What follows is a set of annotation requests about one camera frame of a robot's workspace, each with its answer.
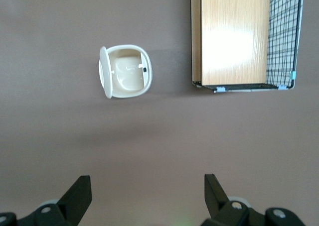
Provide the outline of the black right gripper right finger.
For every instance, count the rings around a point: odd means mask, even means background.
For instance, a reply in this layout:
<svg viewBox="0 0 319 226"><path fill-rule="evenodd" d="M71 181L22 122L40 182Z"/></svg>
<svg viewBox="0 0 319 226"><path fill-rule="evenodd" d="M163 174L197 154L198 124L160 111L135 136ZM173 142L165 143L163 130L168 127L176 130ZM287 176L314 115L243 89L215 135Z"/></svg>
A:
<svg viewBox="0 0 319 226"><path fill-rule="evenodd" d="M203 226L303 226L305 223L285 208L268 208L264 214L240 200L230 200L214 174L204 175L204 198L210 218Z"/></svg>

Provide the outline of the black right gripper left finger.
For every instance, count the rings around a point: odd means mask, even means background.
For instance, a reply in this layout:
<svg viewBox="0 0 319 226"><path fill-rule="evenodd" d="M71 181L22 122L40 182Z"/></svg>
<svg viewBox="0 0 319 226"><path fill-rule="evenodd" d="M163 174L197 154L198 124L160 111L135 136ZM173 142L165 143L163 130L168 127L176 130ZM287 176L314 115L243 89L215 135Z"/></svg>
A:
<svg viewBox="0 0 319 226"><path fill-rule="evenodd" d="M77 226L92 202L91 178L80 176L56 202L38 207L18 219L13 212L0 214L2 226Z"/></svg>

